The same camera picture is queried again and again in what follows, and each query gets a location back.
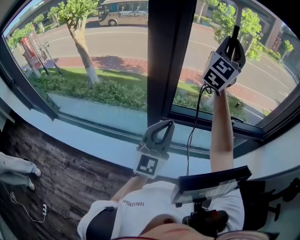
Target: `red brick pavement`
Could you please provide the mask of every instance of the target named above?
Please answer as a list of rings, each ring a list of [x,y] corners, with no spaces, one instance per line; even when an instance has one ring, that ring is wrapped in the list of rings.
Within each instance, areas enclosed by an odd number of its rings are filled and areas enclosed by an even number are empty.
[[[97,69],[112,69],[123,72],[132,72],[139,74],[147,74],[147,61],[130,58],[119,58],[116,56],[91,57],[93,66]],[[65,57],[55,59],[55,63],[61,68],[82,68],[83,62],[80,57]],[[52,68],[53,64],[48,61],[48,68]],[[180,81],[188,84],[202,85],[202,72],[183,68],[180,75]],[[277,103],[270,98],[251,90],[238,83],[228,89],[228,92],[245,102],[252,103],[258,107],[273,110],[277,107]]]
[[[197,29],[204,30],[207,32],[214,32],[214,30],[212,28],[201,25],[201,24],[193,23],[192,26],[193,26],[193,28],[197,28]]]

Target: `black cable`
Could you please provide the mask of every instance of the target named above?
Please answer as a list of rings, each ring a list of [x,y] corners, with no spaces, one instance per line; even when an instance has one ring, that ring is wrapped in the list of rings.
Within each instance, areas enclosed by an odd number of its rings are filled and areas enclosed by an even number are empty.
[[[188,140],[187,140],[187,176],[189,174],[189,151],[191,149],[191,144],[192,144],[192,139],[193,139],[193,133],[194,133],[194,130],[196,128],[196,125],[197,125],[197,121],[198,121],[198,114],[199,114],[199,108],[200,108],[200,101],[201,101],[201,97],[202,97],[202,94],[204,92],[204,90],[206,90],[206,92],[208,94],[211,94],[212,90],[215,91],[216,95],[219,97],[221,94],[219,92],[218,89],[216,89],[214,86],[210,86],[208,85],[207,83],[203,84],[202,87],[200,88],[200,92],[199,92],[199,97],[198,97],[198,102],[197,102],[197,108],[196,108],[196,119],[195,119],[195,124],[193,126],[193,129],[188,137]]]

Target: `glass pane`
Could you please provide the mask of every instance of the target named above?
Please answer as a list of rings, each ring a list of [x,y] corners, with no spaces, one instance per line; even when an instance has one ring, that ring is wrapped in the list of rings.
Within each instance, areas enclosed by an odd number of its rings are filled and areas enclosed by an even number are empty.
[[[87,1],[91,7],[85,13],[70,12],[80,18],[67,26],[69,15],[60,9],[70,9],[68,1],[64,7],[54,0],[33,0],[5,30],[8,46],[27,80],[55,112],[143,135],[148,12],[134,14],[130,3]],[[144,9],[147,3],[137,2],[136,7]],[[118,12],[122,7],[126,14]]]
[[[198,1],[186,56],[173,104],[196,108],[202,74],[211,51],[231,35],[236,5],[229,0]],[[265,7],[244,2],[239,41],[246,64],[237,82],[227,88],[231,115],[256,125],[296,87],[300,73],[300,41],[285,23]],[[213,99],[202,97],[202,111],[211,113]]]
[[[187,148],[188,137],[193,130],[192,127],[175,124],[175,131],[172,138],[172,145]],[[245,142],[245,140],[235,137],[233,139],[233,147],[236,147]],[[191,150],[196,150],[200,152],[210,151],[210,143],[211,143],[211,131],[206,131],[202,129],[195,129],[193,133],[193,139],[191,144]]]

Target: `bus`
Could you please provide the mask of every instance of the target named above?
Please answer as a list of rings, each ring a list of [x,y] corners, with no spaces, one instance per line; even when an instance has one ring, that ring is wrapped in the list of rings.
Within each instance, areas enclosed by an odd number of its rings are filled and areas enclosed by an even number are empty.
[[[98,7],[101,26],[148,25],[148,0],[105,0]]]

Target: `cable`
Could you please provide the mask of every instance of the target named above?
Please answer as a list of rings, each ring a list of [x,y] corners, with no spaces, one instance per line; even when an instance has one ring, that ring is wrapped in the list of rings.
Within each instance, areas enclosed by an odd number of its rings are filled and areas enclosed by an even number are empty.
[[[194,133],[194,130],[196,128],[196,125],[197,125],[197,121],[198,121],[198,114],[199,114],[199,108],[200,108],[200,101],[201,101],[201,97],[202,97],[202,94],[204,92],[204,90],[206,90],[206,92],[208,94],[211,94],[212,92],[212,89],[215,91],[216,95],[219,97],[221,94],[219,92],[218,89],[216,89],[214,86],[210,86],[208,85],[207,83],[203,84],[202,87],[200,88],[200,92],[199,92],[199,97],[198,97],[198,102],[197,102],[197,108],[196,108],[196,119],[195,119],[195,124],[193,126],[193,129],[188,137],[188,140],[187,140],[187,176],[189,174],[189,151],[191,149],[191,144],[192,144],[192,139],[193,139],[193,133]]]
[[[6,189],[6,187],[4,186],[3,182],[2,182],[2,185],[3,187],[5,188],[5,190],[7,191],[8,195],[9,195],[9,198],[10,198],[10,201],[13,203],[13,204],[19,204],[21,206],[23,206],[25,212],[27,213],[27,215],[30,217],[30,219],[33,221],[33,222],[37,222],[37,223],[43,223],[45,222],[45,217],[46,215],[44,215],[44,220],[43,221],[37,221],[37,220],[33,220],[32,217],[29,215],[28,211],[26,210],[25,206],[21,203],[19,203],[16,198],[15,198],[15,193],[14,192],[10,192]]]

